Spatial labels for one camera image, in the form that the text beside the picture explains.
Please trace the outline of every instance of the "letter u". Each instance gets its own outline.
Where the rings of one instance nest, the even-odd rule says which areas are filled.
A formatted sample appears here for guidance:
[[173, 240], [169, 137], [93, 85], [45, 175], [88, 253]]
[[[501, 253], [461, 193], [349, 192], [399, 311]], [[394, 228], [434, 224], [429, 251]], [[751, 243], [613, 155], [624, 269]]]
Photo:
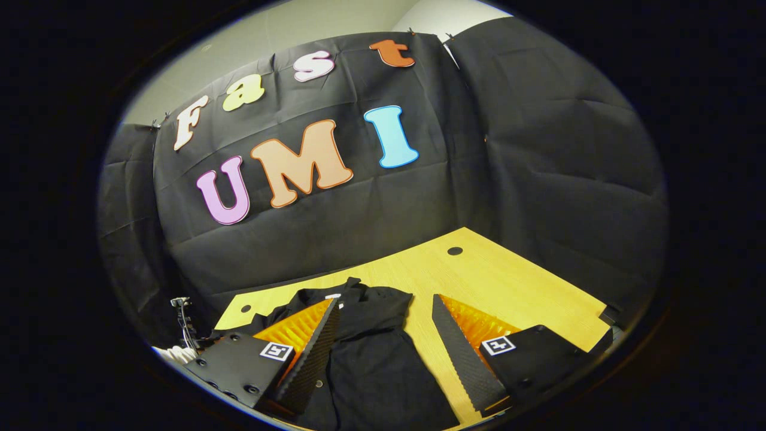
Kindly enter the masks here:
[[229, 177], [231, 188], [234, 189], [234, 196], [237, 198], [236, 203], [231, 208], [225, 207], [224, 203], [221, 202], [221, 196], [215, 187], [217, 174], [214, 170], [202, 174], [197, 180], [197, 187], [202, 191], [210, 214], [216, 222], [222, 225], [233, 225], [240, 222], [250, 211], [250, 197], [247, 195], [247, 189], [242, 180], [241, 164], [242, 157], [234, 156], [221, 165], [221, 171]]

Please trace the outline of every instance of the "black clothing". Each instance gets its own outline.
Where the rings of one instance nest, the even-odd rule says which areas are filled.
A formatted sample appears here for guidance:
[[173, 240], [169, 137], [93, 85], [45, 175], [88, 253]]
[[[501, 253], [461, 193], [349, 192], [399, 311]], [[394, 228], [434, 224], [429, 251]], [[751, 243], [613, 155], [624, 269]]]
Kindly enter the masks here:
[[231, 331], [256, 334], [341, 294], [340, 324], [327, 369], [296, 425], [318, 431], [441, 430], [459, 424], [436, 379], [404, 332], [412, 294], [369, 288], [358, 278], [327, 289], [303, 289], [289, 304]]

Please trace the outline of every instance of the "blue letter i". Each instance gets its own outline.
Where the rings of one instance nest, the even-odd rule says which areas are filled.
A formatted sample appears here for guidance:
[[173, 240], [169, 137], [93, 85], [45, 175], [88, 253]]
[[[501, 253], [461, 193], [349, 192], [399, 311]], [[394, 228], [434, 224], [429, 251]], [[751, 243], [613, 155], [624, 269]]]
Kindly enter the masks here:
[[375, 126], [378, 139], [383, 147], [380, 161], [384, 168], [396, 168], [414, 162], [420, 155], [410, 148], [399, 120], [401, 107], [392, 105], [379, 107], [365, 113], [365, 120]]

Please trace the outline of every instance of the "white cloth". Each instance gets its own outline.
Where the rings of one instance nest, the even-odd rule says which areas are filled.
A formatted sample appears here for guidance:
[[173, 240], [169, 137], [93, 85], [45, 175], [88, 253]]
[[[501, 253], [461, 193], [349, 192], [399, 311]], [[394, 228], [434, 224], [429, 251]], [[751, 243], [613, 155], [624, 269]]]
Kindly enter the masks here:
[[152, 346], [155, 352], [166, 360], [173, 360], [181, 365], [186, 365], [197, 357], [197, 352], [190, 347], [173, 346], [170, 349], [160, 349]]

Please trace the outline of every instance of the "wooden table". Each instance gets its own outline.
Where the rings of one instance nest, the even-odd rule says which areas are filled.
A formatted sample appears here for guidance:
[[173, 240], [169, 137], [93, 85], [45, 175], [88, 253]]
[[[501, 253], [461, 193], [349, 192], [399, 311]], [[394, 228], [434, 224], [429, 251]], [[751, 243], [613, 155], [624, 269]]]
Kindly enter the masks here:
[[[462, 253], [447, 250], [460, 247]], [[544, 324], [580, 347], [590, 350], [609, 329], [599, 316], [606, 305], [521, 256], [462, 228], [399, 253], [330, 275], [265, 291], [239, 294], [216, 325], [225, 330], [268, 315], [304, 288], [330, 288], [356, 277], [368, 286], [388, 286], [414, 294], [404, 330], [412, 337], [423, 362], [441, 385], [462, 429], [482, 421], [473, 409], [441, 342], [431, 306], [435, 293], [444, 294], [497, 316], [519, 329]], [[250, 310], [243, 313], [245, 305]]]

